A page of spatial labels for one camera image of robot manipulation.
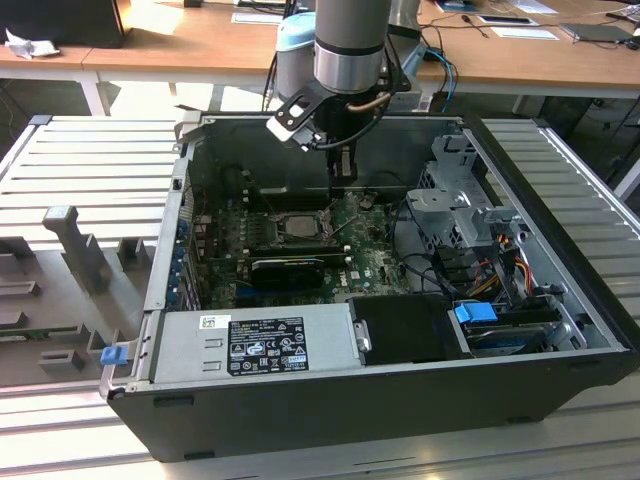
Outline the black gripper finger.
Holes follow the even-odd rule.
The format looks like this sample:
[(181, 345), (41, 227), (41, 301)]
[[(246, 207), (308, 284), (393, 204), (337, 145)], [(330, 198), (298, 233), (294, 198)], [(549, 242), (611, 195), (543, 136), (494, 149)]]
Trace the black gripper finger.
[(357, 180), (355, 152), (351, 146), (338, 147), (326, 154), (328, 195), (331, 199), (344, 195)]

